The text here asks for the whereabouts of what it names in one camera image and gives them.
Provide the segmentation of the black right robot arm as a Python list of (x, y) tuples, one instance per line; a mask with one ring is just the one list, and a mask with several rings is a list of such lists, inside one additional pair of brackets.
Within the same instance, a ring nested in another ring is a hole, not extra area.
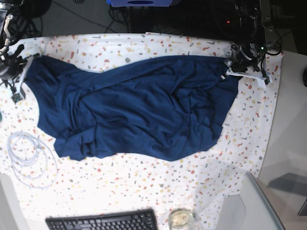
[(23, 3), (23, 0), (0, 1), (0, 79), (7, 84), (20, 74), (20, 65), (23, 61), (19, 55), (24, 50), (24, 46), (19, 45), (13, 54), (9, 54), (11, 45), (9, 25), (14, 18), (14, 15), (9, 11), (19, 8)]

